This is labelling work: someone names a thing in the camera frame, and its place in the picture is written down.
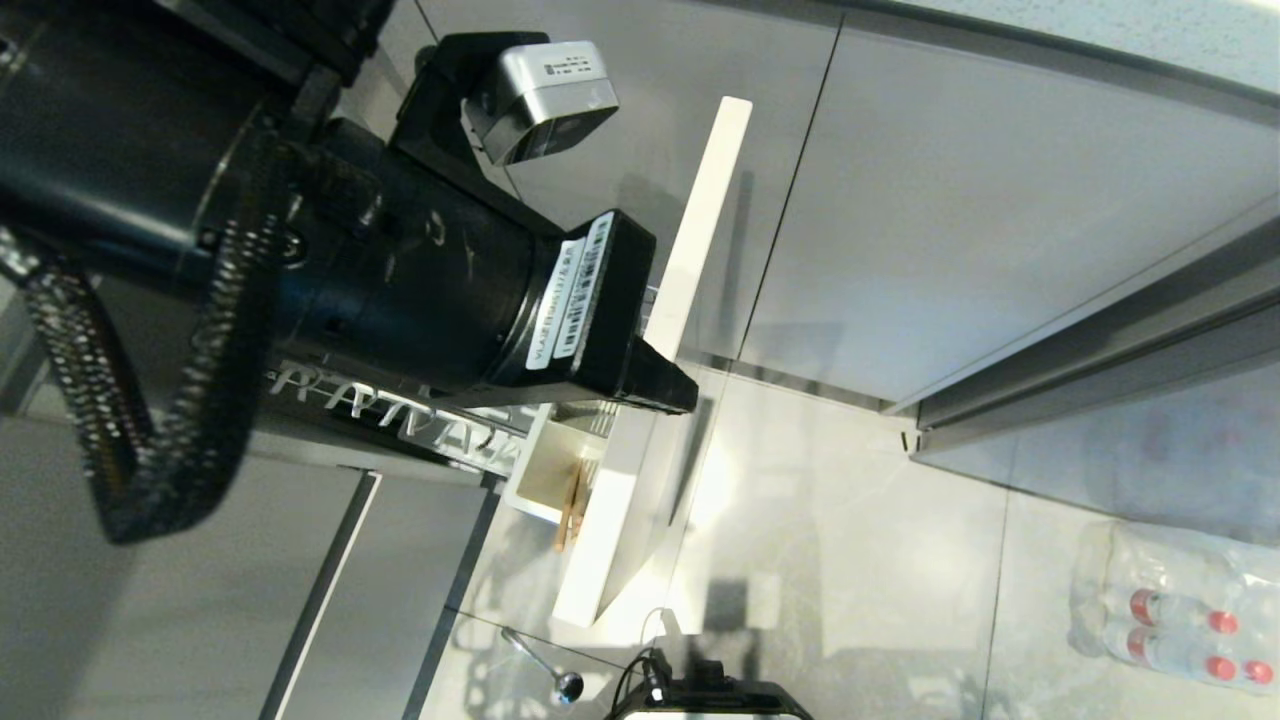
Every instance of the metal spoon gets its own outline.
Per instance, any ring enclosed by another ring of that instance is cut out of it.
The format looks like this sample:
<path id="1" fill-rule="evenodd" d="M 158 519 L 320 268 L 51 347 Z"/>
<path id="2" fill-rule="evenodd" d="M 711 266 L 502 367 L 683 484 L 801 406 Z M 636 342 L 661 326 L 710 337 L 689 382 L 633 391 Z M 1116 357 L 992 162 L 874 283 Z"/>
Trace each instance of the metal spoon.
<path id="1" fill-rule="evenodd" d="M 512 630 L 511 628 L 503 628 L 502 637 L 503 639 L 509 642 L 512 647 L 515 647 L 520 652 L 524 652 L 534 662 L 541 665 L 544 670 L 550 673 L 552 679 L 556 680 L 556 698 L 561 701 L 561 705 L 568 705 L 575 700 L 582 697 L 584 683 L 581 675 L 579 675 L 577 673 L 564 673 L 563 675 L 557 673 L 556 669 L 548 665 L 545 660 L 538 657 L 538 655 L 534 653 L 532 648 L 525 644 L 525 641 L 520 639 L 520 635 L 516 634 L 516 630 Z"/>

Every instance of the barcode label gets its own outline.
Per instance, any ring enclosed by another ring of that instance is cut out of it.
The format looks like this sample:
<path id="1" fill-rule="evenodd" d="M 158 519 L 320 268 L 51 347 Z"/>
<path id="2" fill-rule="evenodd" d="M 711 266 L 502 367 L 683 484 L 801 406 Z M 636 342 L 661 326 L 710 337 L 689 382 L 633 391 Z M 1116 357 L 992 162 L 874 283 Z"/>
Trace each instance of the barcode label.
<path id="1" fill-rule="evenodd" d="M 547 292 L 543 293 L 538 307 L 534 341 L 529 343 L 529 357 L 525 359 L 525 368 L 529 370 L 544 370 L 552 361 L 552 350 L 559 337 L 561 323 L 564 322 L 564 310 L 568 307 L 567 301 L 577 278 L 585 242 L 586 238 L 561 243 L 556 269 L 552 270 L 552 277 L 547 282 Z"/>
<path id="2" fill-rule="evenodd" d="M 582 263 L 579 266 L 577 278 L 573 281 L 573 291 L 568 300 L 568 311 L 564 314 L 559 340 L 556 341 L 556 357 L 568 357 L 577 352 L 577 343 L 582 340 L 582 325 L 586 323 L 586 311 L 591 309 L 595 281 L 600 277 L 600 264 L 604 260 L 604 246 L 609 240 L 611 228 L 613 228 L 613 213 L 605 213 L 591 223 L 591 231 L 584 238 L 586 250 L 582 252 Z"/>

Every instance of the tiled floor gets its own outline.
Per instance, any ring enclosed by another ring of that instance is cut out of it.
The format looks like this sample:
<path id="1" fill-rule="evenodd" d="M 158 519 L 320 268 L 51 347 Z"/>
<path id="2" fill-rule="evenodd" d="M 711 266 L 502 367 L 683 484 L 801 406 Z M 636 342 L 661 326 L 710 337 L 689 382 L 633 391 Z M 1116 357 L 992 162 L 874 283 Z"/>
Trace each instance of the tiled floor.
<path id="1" fill-rule="evenodd" d="M 677 671 L 696 655 L 722 660 L 820 720 L 1280 716 L 1277 698 L 1071 650 L 1071 571 L 1101 515 L 913 464 L 906 420 L 733 375 L 699 380 L 719 407 L 684 533 L 584 630 L 550 619 L 564 562 L 552 525 L 502 506 L 421 717 L 604 717 L 663 606 Z M 581 673 L 584 700 L 557 705 L 547 673 L 497 637 L 503 624 Z"/>

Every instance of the plastic bottle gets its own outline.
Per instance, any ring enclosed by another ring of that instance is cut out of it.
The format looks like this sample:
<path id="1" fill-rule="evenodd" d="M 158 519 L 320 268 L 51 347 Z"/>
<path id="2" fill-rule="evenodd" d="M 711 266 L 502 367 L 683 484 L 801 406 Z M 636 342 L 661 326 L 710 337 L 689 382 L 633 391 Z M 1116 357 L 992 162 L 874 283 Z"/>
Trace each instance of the plastic bottle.
<path id="1" fill-rule="evenodd" d="M 1129 612 L 1134 620 L 1149 628 L 1208 629 L 1224 635 L 1234 635 L 1240 629 L 1239 620 L 1231 612 L 1211 607 L 1190 596 L 1146 588 L 1129 596 Z"/>
<path id="2" fill-rule="evenodd" d="M 1210 641 L 1208 635 L 1130 623 L 1111 623 L 1103 635 L 1107 650 L 1133 665 L 1216 685 L 1230 684 L 1236 676 L 1235 662 Z"/>
<path id="3" fill-rule="evenodd" d="M 1245 630 L 1280 638 L 1280 585 L 1256 583 L 1245 587 L 1235 603 L 1235 615 Z"/>

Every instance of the black device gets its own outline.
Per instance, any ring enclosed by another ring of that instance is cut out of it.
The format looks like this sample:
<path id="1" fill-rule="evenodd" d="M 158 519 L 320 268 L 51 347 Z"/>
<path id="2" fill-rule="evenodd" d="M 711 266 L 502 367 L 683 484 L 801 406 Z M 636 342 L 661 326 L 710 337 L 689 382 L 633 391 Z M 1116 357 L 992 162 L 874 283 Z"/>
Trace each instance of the black device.
<path id="1" fill-rule="evenodd" d="M 654 237 L 620 210 L 564 232 L 484 178 L 461 126 L 475 104 L 518 161 L 571 147 L 616 97 L 532 113 L 495 73 L 548 36 L 462 35 L 419 54 L 389 142 L 330 120 L 392 1 L 0 1 L 0 272 L 113 542 L 218 506 L 276 355 L 457 406 L 694 407 L 636 336 Z M 159 428 L 86 269 L 200 304 Z"/>
<path id="2" fill-rule="evenodd" d="M 632 670 L 643 682 L 631 687 Z M 777 683 L 739 680 L 724 675 L 718 660 L 695 660 L 685 678 L 675 678 L 658 648 L 645 648 L 622 673 L 604 720 L 680 720 L 721 716 L 726 720 L 813 720 Z"/>

